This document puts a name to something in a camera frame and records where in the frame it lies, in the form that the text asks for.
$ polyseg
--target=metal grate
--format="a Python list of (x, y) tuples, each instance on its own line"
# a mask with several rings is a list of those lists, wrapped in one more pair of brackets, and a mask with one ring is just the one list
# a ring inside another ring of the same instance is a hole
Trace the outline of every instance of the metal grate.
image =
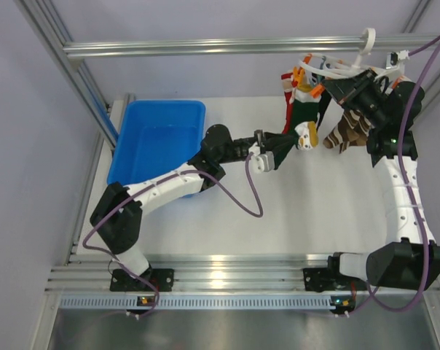
[[(64, 295), (61, 308), (146, 309), (137, 295)], [(329, 295), (161, 295), (159, 310), (329, 310)]]

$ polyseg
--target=blue plastic tray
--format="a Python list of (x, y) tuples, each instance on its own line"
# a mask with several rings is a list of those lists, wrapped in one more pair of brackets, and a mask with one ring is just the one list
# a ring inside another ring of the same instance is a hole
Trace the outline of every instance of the blue plastic tray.
[(204, 119), (199, 101), (129, 104), (107, 184), (135, 184), (178, 168), (199, 151)]

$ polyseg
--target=gray floor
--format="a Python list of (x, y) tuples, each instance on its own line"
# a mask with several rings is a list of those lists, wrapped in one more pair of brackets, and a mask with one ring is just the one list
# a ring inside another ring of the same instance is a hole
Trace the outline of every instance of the gray floor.
[[(406, 299), (389, 302), (401, 306)], [(405, 314), (372, 303), (349, 319), (298, 311), (158, 311), (137, 322), (117, 314), (63, 342), (107, 312), (61, 311), (49, 350), (438, 349), (423, 303)]]

